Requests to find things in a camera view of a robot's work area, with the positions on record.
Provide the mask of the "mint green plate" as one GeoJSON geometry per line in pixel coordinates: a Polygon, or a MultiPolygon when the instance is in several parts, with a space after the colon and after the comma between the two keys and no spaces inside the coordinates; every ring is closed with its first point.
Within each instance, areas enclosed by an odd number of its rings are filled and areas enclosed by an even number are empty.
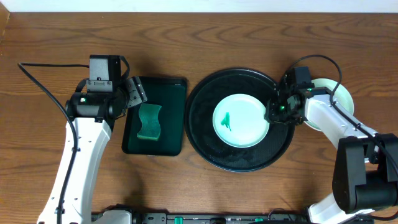
{"type": "MultiPolygon", "coordinates": [[[[336,81],[328,78],[316,78],[312,80],[312,83],[315,85],[315,88],[327,87],[330,91],[332,91],[337,84],[336,81]]],[[[337,88],[334,98],[336,98],[335,101],[337,101],[347,112],[354,115],[354,101],[351,93],[342,84],[337,88]]]]}
{"type": "Polygon", "coordinates": [[[247,148],[260,143],[269,131],[264,119],[266,107],[247,94],[223,98],[215,107],[212,123],[217,136],[227,145],[247,148]]]}

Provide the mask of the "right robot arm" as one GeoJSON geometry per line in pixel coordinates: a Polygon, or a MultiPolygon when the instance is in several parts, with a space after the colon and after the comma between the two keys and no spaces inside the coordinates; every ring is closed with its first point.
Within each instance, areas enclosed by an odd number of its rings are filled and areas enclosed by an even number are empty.
{"type": "Polygon", "coordinates": [[[266,106],[270,123],[318,126],[336,147],[333,192],[308,208],[312,223],[373,219],[371,212],[397,205],[397,136],[379,134],[350,115],[325,87],[273,96],[266,106]]]}

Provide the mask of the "green scrub sponge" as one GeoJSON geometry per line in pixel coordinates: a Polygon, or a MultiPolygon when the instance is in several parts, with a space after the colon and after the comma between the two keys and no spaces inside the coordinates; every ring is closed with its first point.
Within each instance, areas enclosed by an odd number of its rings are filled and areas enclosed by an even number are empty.
{"type": "Polygon", "coordinates": [[[159,122],[160,105],[143,103],[139,108],[141,129],[137,133],[138,139],[158,141],[161,134],[159,122]]]}

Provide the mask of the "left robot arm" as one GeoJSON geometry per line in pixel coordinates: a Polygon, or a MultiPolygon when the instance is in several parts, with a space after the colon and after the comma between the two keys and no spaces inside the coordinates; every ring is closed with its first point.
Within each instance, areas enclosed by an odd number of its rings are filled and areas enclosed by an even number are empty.
{"type": "Polygon", "coordinates": [[[92,223],[92,200],[104,149],[116,118],[146,101],[139,77],[120,82],[87,80],[93,91],[78,87],[66,103],[70,123],[50,197],[38,223],[92,223]]]}

